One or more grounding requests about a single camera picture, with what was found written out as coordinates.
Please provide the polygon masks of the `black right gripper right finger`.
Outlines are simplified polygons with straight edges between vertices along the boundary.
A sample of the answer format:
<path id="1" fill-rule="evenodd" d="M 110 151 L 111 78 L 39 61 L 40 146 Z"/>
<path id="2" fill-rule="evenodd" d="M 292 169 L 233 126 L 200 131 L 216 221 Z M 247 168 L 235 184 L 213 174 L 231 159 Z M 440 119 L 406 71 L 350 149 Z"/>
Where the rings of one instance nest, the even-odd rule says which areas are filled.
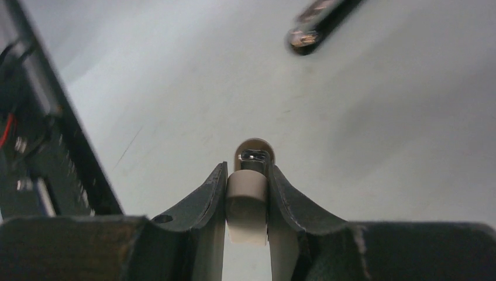
<path id="1" fill-rule="evenodd" d="M 495 231 L 473 222 L 351 222 L 268 170 L 273 280 L 494 280 Z"/>

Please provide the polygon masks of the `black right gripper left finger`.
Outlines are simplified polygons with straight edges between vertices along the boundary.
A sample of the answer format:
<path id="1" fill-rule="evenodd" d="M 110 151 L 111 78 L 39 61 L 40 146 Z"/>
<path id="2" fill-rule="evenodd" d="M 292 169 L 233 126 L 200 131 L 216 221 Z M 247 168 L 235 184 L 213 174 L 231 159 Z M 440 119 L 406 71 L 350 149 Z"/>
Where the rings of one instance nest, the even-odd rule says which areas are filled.
<path id="1" fill-rule="evenodd" d="M 1 225 L 2 280 L 221 280 L 226 163 L 152 220 L 18 217 Z"/>

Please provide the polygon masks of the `beige stapler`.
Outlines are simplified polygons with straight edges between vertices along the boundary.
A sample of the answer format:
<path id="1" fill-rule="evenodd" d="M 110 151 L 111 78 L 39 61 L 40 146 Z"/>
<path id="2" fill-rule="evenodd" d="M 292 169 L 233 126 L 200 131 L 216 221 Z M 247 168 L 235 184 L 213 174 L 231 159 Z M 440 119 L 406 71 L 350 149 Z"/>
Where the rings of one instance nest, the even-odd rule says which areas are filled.
<path id="1" fill-rule="evenodd" d="M 234 244 L 265 246 L 268 224 L 268 168 L 275 160 L 271 145 L 260 138 L 242 142 L 228 177 L 225 215 Z"/>

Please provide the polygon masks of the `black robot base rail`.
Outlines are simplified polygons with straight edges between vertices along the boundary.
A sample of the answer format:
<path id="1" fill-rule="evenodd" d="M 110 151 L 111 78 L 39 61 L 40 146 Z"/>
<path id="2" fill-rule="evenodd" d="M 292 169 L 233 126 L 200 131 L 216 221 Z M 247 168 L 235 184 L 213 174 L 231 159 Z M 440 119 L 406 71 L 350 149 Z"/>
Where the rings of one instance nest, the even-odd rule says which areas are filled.
<path id="1" fill-rule="evenodd" d="M 122 209 L 19 1 L 1 2 L 1 220 Z"/>

